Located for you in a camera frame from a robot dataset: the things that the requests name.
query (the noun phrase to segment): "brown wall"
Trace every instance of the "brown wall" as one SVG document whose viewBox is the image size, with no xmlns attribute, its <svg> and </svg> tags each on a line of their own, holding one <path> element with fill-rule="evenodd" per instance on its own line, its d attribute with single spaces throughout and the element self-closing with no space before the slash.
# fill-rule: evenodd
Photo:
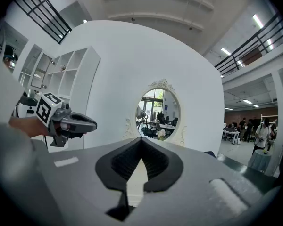
<svg viewBox="0 0 283 226">
<path fill-rule="evenodd" d="M 278 114 L 278 107 L 269 107 L 269 108 L 262 108 L 262 109 L 255 109 L 255 110 L 248 110 L 248 111 L 226 111 L 225 112 L 225 123 L 226 125 L 232 124 L 236 122 L 237 125 L 239 122 L 245 117 L 246 123 L 249 119 L 260 119 L 262 115 L 277 115 Z M 270 121 L 274 121 L 277 117 L 269 118 Z"/>
</svg>

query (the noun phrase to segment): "white cabinet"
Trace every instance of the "white cabinet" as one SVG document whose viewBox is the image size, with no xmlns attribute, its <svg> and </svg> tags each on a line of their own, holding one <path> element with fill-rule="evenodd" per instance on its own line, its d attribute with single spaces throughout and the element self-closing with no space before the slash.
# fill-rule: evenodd
<svg viewBox="0 0 283 226">
<path fill-rule="evenodd" d="M 52 92 L 70 104 L 73 112 L 86 114 L 86 108 L 100 56 L 92 47 L 76 50 L 55 58 L 47 69 L 44 92 Z M 84 148 L 84 136 L 68 141 L 67 150 Z"/>
</svg>

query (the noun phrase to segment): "black railing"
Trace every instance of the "black railing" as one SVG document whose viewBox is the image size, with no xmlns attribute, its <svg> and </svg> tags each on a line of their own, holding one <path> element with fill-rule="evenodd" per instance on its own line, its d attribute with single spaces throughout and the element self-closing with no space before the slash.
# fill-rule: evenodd
<svg viewBox="0 0 283 226">
<path fill-rule="evenodd" d="M 15 3 L 59 44 L 71 31 L 48 0 L 15 0 Z"/>
<path fill-rule="evenodd" d="M 242 69 L 283 43 L 283 19 L 275 14 L 267 24 L 215 65 L 223 77 Z"/>
</svg>

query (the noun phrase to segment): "round table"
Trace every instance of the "round table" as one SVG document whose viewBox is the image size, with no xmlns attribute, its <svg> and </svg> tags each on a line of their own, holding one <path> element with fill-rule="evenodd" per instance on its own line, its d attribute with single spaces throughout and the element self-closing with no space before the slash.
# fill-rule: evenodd
<svg viewBox="0 0 283 226">
<path fill-rule="evenodd" d="M 263 150 L 260 149 L 255 150 L 254 154 L 251 156 L 249 160 L 248 166 L 255 170 L 265 172 L 271 157 L 272 154 L 269 151 L 267 151 L 267 154 L 264 154 Z"/>
</svg>

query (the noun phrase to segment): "white column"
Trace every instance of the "white column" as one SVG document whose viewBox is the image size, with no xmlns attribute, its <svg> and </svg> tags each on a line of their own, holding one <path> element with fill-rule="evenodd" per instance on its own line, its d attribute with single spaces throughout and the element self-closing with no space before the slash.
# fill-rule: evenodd
<svg viewBox="0 0 283 226">
<path fill-rule="evenodd" d="M 272 72 L 272 77 L 275 84 L 275 92 L 278 102 L 278 132 L 274 143 L 274 151 L 266 175 L 272 176 L 280 163 L 280 155 L 283 149 L 283 85 L 279 75 L 279 71 Z"/>
<path fill-rule="evenodd" d="M 14 71 L 13 71 L 13 77 L 18 81 L 19 80 L 19 76 L 20 76 L 20 73 L 22 71 L 22 68 L 24 66 L 24 63 L 27 59 L 27 56 L 28 54 L 30 53 L 30 51 L 32 50 L 34 46 L 34 43 L 29 40 L 26 45 L 24 46 L 19 58 L 18 58 L 18 61 L 17 61 L 17 64 L 14 68 Z"/>
</svg>

